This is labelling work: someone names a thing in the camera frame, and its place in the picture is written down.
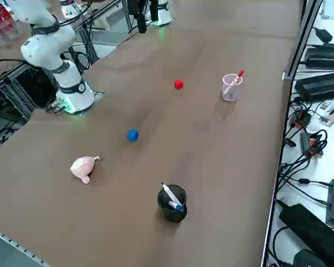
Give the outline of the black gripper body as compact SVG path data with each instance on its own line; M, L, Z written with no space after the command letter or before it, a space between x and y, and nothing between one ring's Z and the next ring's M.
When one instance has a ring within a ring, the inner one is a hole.
M129 15L138 15L144 12L147 0L127 0Z

